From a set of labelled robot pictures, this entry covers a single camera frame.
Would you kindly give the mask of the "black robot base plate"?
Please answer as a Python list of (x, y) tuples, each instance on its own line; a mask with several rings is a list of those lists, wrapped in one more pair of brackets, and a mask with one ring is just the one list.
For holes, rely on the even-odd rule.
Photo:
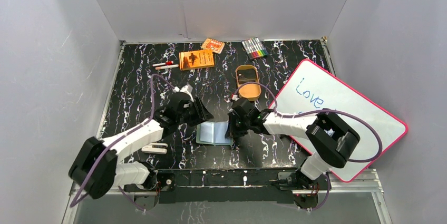
[(273, 201), (313, 210), (332, 188), (328, 175), (310, 181), (297, 173), (296, 168), (160, 169), (147, 188), (123, 188), (136, 198), (152, 194), (160, 204)]

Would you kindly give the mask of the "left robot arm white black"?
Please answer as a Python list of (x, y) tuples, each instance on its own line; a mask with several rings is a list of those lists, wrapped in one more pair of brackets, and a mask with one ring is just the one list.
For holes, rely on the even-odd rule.
[(83, 143), (69, 177), (93, 199), (104, 196), (111, 188), (137, 184), (152, 190), (158, 184), (155, 168), (147, 163), (123, 163), (123, 160), (146, 145), (171, 135), (182, 124), (197, 126), (213, 119), (198, 97), (186, 85), (167, 103), (154, 111), (153, 117), (112, 137), (90, 137)]

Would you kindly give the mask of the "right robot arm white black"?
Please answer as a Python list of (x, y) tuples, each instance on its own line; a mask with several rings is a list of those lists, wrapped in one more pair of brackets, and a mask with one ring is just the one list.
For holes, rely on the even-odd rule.
[(321, 207), (318, 192), (332, 188), (328, 173), (343, 168), (360, 141), (358, 133), (336, 113), (317, 111), (315, 115), (294, 117), (278, 115), (273, 109), (259, 110), (245, 98), (233, 102), (228, 114), (227, 138), (240, 138), (253, 131), (257, 134), (287, 135), (309, 140), (315, 152), (294, 172), (280, 172), (272, 186), (281, 191), (311, 190), (294, 196), (295, 204), (307, 211)]

